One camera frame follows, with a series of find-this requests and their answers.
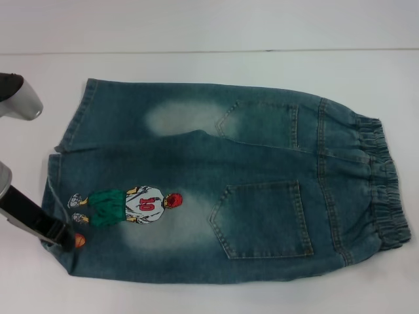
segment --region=white table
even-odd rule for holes
[[[9,6],[23,3],[22,0],[6,2]],[[413,10],[417,1],[394,1],[394,5],[391,1],[381,1],[386,3],[384,7],[390,8],[389,11],[381,6],[374,7],[378,1],[368,1],[371,6],[362,5],[364,1],[351,1],[356,3],[348,5],[352,8],[365,6],[365,16],[368,12],[375,12],[376,18],[382,18],[380,21],[387,20],[387,17],[396,19],[394,24],[398,26],[394,31],[402,34],[398,37],[386,31],[380,33],[386,26],[373,27],[366,19],[360,19],[359,29],[365,31],[355,31],[353,34],[358,33],[357,38],[350,35],[353,31],[350,27],[345,28],[349,25],[347,20],[340,21],[338,16],[334,16],[334,10],[338,10],[338,5],[334,4],[336,1],[320,1],[329,4],[327,10],[310,5],[309,1],[305,1],[306,6],[302,5],[304,1],[282,1],[282,5],[293,9],[286,11],[289,14],[300,12],[297,9],[310,8],[301,13],[302,20],[315,20],[319,23],[316,25],[326,21],[318,32],[310,26],[294,29],[298,34],[296,38],[287,35],[289,30],[280,29],[285,22],[276,20],[276,12],[282,11],[273,1],[261,1],[265,6],[271,5],[272,10],[250,1],[214,1],[214,7],[208,3],[210,1],[180,1],[178,6],[169,1],[146,1],[149,12],[153,11],[155,15],[137,11],[141,18],[134,24],[131,21],[135,20],[136,14],[128,5],[139,8],[138,4],[125,1],[129,18],[122,18],[120,6],[113,5],[112,10],[106,10],[109,15],[118,13],[115,16],[119,16],[120,24],[113,21],[109,25],[104,23],[105,16],[94,14],[95,10],[105,10],[98,6],[98,1],[62,1],[59,5],[53,5],[52,0],[37,2],[50,5],[39,10],[34,9],[35,5],[25,10],[10,9],[20,17],[19,21],[26,21],[25,26],[32,26],[32,18],[37,22],[33,23],[33,29],[27,28],[29,35],[22,42],[11,35],[6,36],[7,44],[1,42],[0,53],[418,46],[418,32],[405,33],[410,29],[407,26],[417,22],[414,19],[418,17],[417,11]],[[79,23],[72,24],[76,18],[43,16],[42,12],[52,14],[63,6],[74,6],[70,13],[78,16]],[[212,10],[211,14],[222,23],[211,22],[208,16],[207,20],[203,18],[206,9]],[[161,10],[164,14],[155,20]],[[243,12],[247,13],[247,18],[238,19]],[[284,12],[282,16],[287,21],[293,20],[289,14]],[[249,15],[256,17],[249,22]],[[8,18],[8,14],[0,10],[0,25],[4,17]],[[169,29],[166,20],[181,24]],[[200,20],[202,28],[194,28]],[[50,28],[53,21],[56,21],[56,27]],[[268,26],[271,22],[277,23],[278,36]],[[106,41],[103,32],[118,26],[121,28],[111,33],[114,41]],[[128,27],[126,31],[132,35],[136,27],[142,26],[145,30],[139,30],[139,36],[146,39],[144,45],[127,36],[115,36],[124,27]],[[155,34],[162,35],[167,41],[153,39],[154,26]],[[325,27],[331,33],[324,34]],[[179,42],[175,34],[178,29],[187,29],[191,36]],[[262,39],[255,36],[261,31],[268,35]],[[228,38],[235,33],[242,37],[232,36],[230,42]],[[5,30],[0,27],[0,38],[4,34]],[[207,37],[195,42],[194,39],[202,34],[207,34]],[[377,254],[361,264],[323,277],[290,283],[227,286],[147,285],[68,276],[35,237],[0,217],[0,313],[418,313],[418,70],[417,50],[0,56],[0,71],[22,74],[45,106],[42,115],[31,122],[0,118],[0,160],[13,170],[13,185],[38,204],[46,180],[46,159],[53,153],[53,147],[58,144],[75,112],[88,77],[267,86],[317,94],[343,103],[358,113],[380,118],[398,168],[404,210],[413,232],[412,241],[403,248]]]

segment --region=white surface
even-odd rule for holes
[[[0,0],[0,53],[419,48],[418,0]]]
[[[2,313],[417,313],[419,293],[419,52],[299,52],[0,57],[45,109],[32,122],[0,118],[0,160],[40,204],[46,158],[88,77],[289,88],[382,119],[413,239],[323,277],[290,283],[146,285],[70,277],[38,241],[0,218]]]

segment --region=cartoon boy embroidery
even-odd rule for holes
[[[127,192],[122,190],[95,192],[85,200],[82,200],[80,194],[74,194],[68,201],[70,209],[83,205],[93,208],[95,213],[90,218],[74,213],[73,220],[81,224],[89,223],[95,227],[103,227],[125,220],[148,224],[158,220],[165,209],[182,205],[182,195],[173,193],[164,198],[159,189],[140,186]]]

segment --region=blue denim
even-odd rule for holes
[[[71,275],[288,281],[410,239],[380,121],[318,96],[89,79],[56,151],[43,209],[77,245],[45,247]]]

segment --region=denim shorts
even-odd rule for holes
[[[288,281],[410,239],[380,121],[302,92],[89,79],[56,152],[71,275]]]

